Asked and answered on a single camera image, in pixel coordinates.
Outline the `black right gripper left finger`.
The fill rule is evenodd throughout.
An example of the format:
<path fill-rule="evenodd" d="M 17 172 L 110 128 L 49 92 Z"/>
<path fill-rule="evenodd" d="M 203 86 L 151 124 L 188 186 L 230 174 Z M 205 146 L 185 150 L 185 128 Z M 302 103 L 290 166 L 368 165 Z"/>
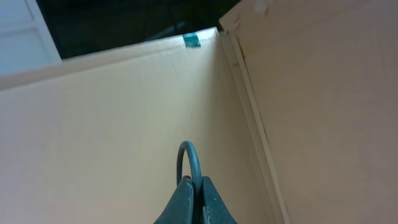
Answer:
<path fill-rule="evenodd" d="M 154 224 L 191 224 L 194 206 L 194 190 L 189 176 L 183 176 L 164 211 Z"/>

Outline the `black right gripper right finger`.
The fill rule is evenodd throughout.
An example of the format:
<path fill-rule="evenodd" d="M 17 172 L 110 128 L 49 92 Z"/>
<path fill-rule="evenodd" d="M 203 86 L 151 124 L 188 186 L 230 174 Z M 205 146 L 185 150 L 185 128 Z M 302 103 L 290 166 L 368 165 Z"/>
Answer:
<path fill-rule="evenodd" d="M 204 176 L 202 182 L 203 224 L 237 224 L 230 214 L 211 179 Z"/>

